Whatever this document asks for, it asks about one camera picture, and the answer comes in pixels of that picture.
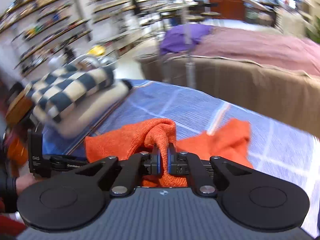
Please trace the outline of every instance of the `pink bedspread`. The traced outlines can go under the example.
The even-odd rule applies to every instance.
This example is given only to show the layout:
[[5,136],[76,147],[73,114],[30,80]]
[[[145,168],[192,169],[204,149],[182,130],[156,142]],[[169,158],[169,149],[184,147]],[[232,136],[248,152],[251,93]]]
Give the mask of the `pink bedspread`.
[[250,59],[320,76],[320,46],[307,38],[214,27],[191,55]]

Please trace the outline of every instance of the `checkered blanket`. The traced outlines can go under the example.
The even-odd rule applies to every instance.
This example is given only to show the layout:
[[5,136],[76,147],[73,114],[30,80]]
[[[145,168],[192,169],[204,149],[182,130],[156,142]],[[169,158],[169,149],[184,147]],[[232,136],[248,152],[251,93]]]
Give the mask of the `checkered blanket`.
[[59,123],[84,98],[112,84],[113,73],[108,66],[84,72],[67,65],[32,81],[25,93],[38,109]]

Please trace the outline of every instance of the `orange cloth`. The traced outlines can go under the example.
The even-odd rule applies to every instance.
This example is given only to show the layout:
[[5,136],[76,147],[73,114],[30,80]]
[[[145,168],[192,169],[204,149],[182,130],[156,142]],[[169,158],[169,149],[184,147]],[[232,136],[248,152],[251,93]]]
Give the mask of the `orange cloth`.
[[231,119],[225,126],[207,135],[176,141],[176,124],[170,119],[150,119],[136,124],[124,125],[118,130],[96,137],[85,138],[86,155],[89,162],[95,162],[110,155],[119,160],[126,160],[130,155],[151,151],[156,144],[161,154],[162,175],[160,178],[145,176],[144,186],[186,187],[185,177],[168,174],[167,147],[173,143],[178,151],[197,154],[202,160],[209,160],[212,155],[219,155],[234,162],[252,168],[246,159],[250,139],[249,122]]

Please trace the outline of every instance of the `person's hand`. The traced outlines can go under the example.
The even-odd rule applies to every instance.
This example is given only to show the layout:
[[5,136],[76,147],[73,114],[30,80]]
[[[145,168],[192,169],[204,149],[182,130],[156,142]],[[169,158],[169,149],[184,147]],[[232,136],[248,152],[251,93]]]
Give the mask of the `person's hand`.
[[19,196],[20,193],[27,187],[35,184],[39,181],[43,180],[42,178],[36,178],[32,173],[27,173],[22,175],[16,179],[16,190],[17,195]]

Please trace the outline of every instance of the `bed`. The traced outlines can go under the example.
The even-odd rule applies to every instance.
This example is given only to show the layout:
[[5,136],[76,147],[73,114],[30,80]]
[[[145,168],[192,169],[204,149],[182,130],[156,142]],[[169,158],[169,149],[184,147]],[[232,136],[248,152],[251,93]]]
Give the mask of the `bed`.
[[317,236],[320,199],[320,143],[309,133],[271,118],[213,98],[203,92],[161,82],[130,80],[129,95],[115,103],[73,139],[62,138],[54,129],[43,129],[43,152],[85,156],[83,139],[125,124],[150,118],[170,118],[177,125],[177,139],[215,130],[230,118],[251,124],[249,161],[255,169],[302,187],[310,198],[303,228]]
[[136,59],[149,80],[193,87],[320,136],[318,44],[214,26],[190,55],[191,68],[186,67],[185,52],[159,56],[155,47]]

